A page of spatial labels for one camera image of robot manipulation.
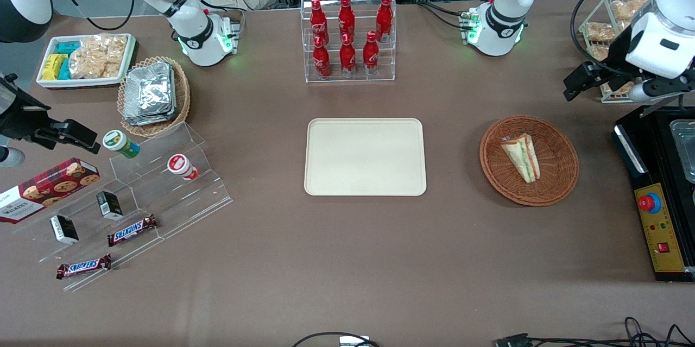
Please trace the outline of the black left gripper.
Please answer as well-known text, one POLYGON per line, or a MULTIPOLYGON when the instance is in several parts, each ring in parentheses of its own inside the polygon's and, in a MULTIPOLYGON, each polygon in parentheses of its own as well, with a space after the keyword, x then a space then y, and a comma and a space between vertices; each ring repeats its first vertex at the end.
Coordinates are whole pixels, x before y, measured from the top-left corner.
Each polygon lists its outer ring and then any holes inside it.
POLYGON ((626 26, 610 42, 590 45, 591 62, 583 62, 577 67, 577 75, 563 80, 564 99, 571 102, 591 87, 606 85, 616 92, 629 83, 635 84, 635 66, 626 60, 631 39, 632 27, 626 26))

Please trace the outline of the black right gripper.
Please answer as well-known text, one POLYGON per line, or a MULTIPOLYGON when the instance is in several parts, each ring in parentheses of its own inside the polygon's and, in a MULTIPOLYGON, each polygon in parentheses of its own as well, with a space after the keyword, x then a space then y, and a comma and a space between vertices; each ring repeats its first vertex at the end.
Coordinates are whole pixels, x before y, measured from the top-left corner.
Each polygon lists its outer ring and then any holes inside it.
POLYGON ((98 154, 101 145, 97 133, 73 119, 55 122, 49 117, 52 109, 31 94, 17 87, 16 74, 3 75, 1 133, 15 141, 27 141, 53 150, 57 144, 71 144, 91 154, 98 154))

